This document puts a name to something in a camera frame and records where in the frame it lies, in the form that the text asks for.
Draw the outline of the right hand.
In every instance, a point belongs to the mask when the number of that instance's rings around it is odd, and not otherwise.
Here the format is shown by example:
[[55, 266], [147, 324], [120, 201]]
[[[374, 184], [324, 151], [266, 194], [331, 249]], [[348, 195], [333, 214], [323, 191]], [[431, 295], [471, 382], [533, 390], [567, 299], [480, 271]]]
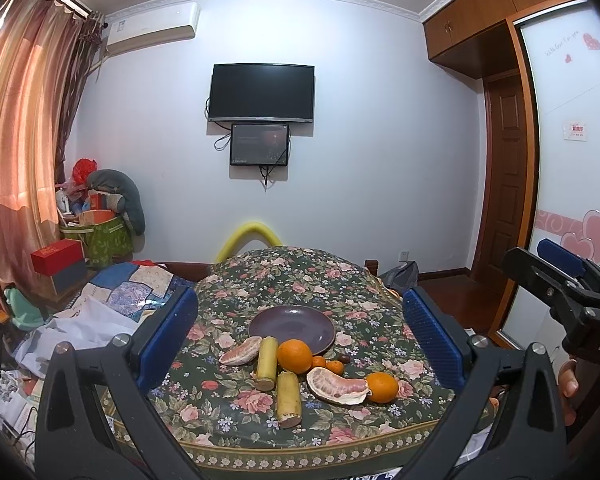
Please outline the right hand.
[[571, 400], [579, 391], [579, 383], [576, 376], [575, 359], [569, 359], [559, 369], [557, 376], [558, 392], [560, 402], [562, 402], [562, 414], [566, 426], [570, 426], [576, 420], [576, 411], [574, 410]]

